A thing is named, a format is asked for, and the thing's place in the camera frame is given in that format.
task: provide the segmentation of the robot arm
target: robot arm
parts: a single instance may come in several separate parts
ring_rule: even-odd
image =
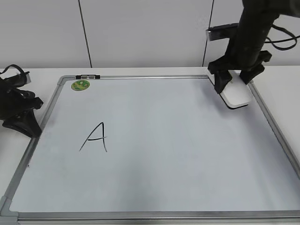
[[[209,40],[230,39],[225,55],[208,66],[218,94],[232,80],[229,70],[241,70],[245,84],[264,71],[262,62],[268,62],[272,55],[261,49],[280,15],[300,17],[300,0],[243,0],[243,5],[238,24],[208,30]]]

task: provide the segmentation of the green sticker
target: green sticker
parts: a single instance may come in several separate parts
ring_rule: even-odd
[[[86,80],[79,80],[79,81],[75,81],[72,85],[71,88],[73,90],[85,90],[90,86],[90,82],[86,81]]]

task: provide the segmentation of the table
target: table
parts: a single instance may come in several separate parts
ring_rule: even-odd
[[[300,141],[297,140],[297,115],[300,107],[293,99],[297,99],[297,76],[300,67],[267,67],[264,74],[255,78],[255,84],[283,131],[286,139],[295,151],[300,154]],[[44,102],[44,106],[36,111],[36,118],[42,117],[43,112],[62,75],[105,74],[105,75],[198,75],[206,74],[204,67],[192,68],[72,68],[72,69],[28,69],[32,83],[25,89],[34,91]],[[10,70],[6,75],[14,75]],[[281,74],[287,74],[289,79],[283,79]],[[2,196],[10,179],[23,155],[29,139],[15,131],[0,128],[0,195]]]

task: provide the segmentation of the white eraser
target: white eraser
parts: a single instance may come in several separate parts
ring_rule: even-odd
[[[226,85],[220,96],[226,105],[232,109],[248,105],[253,98],[249,87],[240,79],[240,76],[236,72],[229,72],[232,76],[232,80]],[[215,85],[214,75],[208,73],[208,77],[213,85]]]

